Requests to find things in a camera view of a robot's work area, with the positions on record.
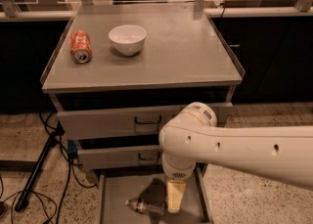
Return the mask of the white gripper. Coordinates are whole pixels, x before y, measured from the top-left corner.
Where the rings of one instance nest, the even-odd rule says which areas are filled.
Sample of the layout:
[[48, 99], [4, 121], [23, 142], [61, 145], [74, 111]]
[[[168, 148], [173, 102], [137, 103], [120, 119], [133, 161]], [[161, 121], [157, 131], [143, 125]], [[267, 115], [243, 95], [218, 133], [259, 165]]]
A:
[[165, 175], [172, 180], [166, 184], [167, 209], [170, 213], [177, 213], [181, 208], [187, 180], [193, 173], [196, 164], [178, 157], [162, 154], [162, 168]]

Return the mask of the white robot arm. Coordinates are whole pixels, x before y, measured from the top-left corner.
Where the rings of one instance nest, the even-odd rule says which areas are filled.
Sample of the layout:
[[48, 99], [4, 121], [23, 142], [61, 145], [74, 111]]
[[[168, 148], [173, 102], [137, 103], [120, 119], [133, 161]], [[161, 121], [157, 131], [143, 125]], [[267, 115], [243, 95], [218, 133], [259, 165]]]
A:
[[185, 181], [198, 162], [313, 187], [312, 126], [225, 128], [216, 123], [208, 105], [191, 103], [160, 129], [169, 212], [180, 210]]

